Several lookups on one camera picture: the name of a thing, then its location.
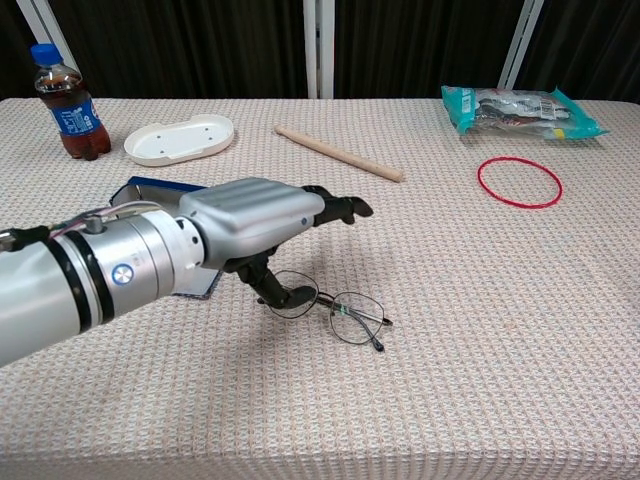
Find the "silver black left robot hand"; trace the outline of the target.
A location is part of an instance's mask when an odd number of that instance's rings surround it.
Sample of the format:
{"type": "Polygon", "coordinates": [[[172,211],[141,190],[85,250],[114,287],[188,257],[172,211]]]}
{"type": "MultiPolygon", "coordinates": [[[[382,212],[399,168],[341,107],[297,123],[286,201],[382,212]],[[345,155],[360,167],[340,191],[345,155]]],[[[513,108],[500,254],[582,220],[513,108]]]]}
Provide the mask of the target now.
{"type": "Polygon", "coordinates": [[[356,196],[336,197],[318,185],[291,186],[264,178],[245,178],[184,194],[178,212],[200,234],[202,266],[237,273],[259,297],[277,310],[312,302],[309,286],[285,289],[269,270],[269,257],[286,241],[312,227],[355,217],[373,209],[356,196]]]}

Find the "blue printed glasses case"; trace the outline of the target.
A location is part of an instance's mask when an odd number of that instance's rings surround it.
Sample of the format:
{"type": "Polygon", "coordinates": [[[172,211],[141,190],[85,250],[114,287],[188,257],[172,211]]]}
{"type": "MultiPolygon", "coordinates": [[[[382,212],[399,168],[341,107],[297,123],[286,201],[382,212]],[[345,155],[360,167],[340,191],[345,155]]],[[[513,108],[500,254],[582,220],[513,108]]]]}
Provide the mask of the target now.
{"type": "MultiPolygon", "coordinates": [[[[186,193],[201,189],[201,185],[133,176],[112,195],[109,205],[149,201],[159,204],[172,216],[176,216],[180,198],[186,193]]],[[[220,277],[221,273],[217,270],[198,267],[190,283],[177,289],[174,296],[209,300],[220,277]]]]}

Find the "black thin-frame eyeglasses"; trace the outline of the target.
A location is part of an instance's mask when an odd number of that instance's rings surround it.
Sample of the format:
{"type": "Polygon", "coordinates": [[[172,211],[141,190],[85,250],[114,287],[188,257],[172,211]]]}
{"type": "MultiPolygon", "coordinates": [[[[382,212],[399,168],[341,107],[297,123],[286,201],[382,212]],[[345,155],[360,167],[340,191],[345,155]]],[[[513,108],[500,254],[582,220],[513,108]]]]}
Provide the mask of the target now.
{"type": "Polygon", "coordinates": [[[324,292],[314,279],[292,270],[277,272],[275,279],[289,295],[286,308],[269,307],[275,315],[297,320],[313,307],[322,306],[327,309],[333,334],[341,341],[351,345],[371,344],[377,352],[385,351],[378,335],[383,327],[391,327],[393,321],[377,300],[354,291],[324,292]]]}

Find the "white oval plastic tray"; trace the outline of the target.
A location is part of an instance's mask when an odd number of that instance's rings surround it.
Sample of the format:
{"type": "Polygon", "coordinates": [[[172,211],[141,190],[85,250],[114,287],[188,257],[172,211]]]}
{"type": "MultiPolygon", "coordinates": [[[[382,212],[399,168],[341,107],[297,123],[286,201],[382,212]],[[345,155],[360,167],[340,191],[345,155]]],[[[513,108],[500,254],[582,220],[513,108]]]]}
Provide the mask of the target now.
{"type": "Polygon", "coordinates": [[[138,165],[157,168],[220,153],[234,136],[227,117],[199,114],[187,121],[139,128],[126,138],[124,150],[138,165]]]}

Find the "wooden stick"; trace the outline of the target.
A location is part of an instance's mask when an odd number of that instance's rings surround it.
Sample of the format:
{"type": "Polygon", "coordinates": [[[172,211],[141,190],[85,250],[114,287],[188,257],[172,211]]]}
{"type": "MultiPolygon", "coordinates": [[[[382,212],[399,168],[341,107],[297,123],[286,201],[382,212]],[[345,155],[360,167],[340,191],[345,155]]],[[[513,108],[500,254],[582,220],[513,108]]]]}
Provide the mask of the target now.
{"type": "Polygon", "coordinates": [[[372,173],[378,177],[390,180],[395,183],[404,181],[404,174],[395,168],[388,167],[364,157],[341,150],[321,140],[315,139],[304,133],[285,128],[280,125],[274,127],[274,131],[283,137],[304,146],[308,149],[316,151],[320,154],[336,159],[360,170],[372,173]]]}

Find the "black pleated curtain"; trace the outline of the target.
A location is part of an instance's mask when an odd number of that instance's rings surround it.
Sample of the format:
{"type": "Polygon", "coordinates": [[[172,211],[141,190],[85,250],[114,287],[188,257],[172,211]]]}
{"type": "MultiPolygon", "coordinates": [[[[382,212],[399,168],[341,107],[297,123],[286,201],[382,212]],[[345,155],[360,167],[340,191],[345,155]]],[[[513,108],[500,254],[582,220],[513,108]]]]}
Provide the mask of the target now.
{"type": "MultiPolygon", "coordinates": [[[[47,0],[101,98],[304,98],[303,0],[47,0]]],[[[335,0],[338,98],[494,87],[525,0],[335,0]]],[[[519,89],[640,104],[640,0],[543,0],[519,89]]]]}

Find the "cola bottle with blue cap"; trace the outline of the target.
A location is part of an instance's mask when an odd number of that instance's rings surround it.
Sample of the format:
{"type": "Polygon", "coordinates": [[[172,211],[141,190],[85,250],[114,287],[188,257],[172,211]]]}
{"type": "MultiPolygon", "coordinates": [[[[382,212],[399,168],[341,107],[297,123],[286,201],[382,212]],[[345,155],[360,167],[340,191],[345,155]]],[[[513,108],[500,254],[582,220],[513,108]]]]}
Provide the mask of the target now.
{"type": "Polygon", "coordinates": [[[58,127],[67,153],[87,161],[109,153],[109,134],[81,73],[64,63],[53,43],[35,44],[30,52],[38,67],[35,91],[58,127]]]}

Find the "beige woven tablecloth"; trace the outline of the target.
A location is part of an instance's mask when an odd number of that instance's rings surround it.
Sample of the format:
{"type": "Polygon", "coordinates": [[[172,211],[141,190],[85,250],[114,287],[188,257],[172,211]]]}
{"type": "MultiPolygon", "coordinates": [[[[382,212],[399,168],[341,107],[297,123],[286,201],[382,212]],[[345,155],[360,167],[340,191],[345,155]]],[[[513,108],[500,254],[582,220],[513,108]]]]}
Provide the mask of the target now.
{"type": "Polygon", "coordinates": [[[438,100],[97,101],[75,161],[37,99],[0,101],[0,229],[105,205],[133,131],[229,118],[223,153],[152,178],[261,176],[357,195],[274,270],[379,301],[383,353],[323,308],[286,322],[235,276],[0,369],[0,480],[640,480],[640,105],[587,101],[575,142],[458,135],[438,100]],[[395,168],[395,183],[276,125],[395,168]]]}

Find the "teal snack package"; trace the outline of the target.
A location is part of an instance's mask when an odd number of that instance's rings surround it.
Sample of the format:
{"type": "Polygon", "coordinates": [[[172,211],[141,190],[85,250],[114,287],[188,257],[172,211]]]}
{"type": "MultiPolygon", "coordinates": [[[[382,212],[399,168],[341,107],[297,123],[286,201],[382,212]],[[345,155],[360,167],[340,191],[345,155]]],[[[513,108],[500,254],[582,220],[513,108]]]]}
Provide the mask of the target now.
{"type": "Polygon", "coordinates": [[[559,89],[551,92],[441,87],[451,124],[461,135],[480,132],[584,140],[608,131],[559,89]]]}

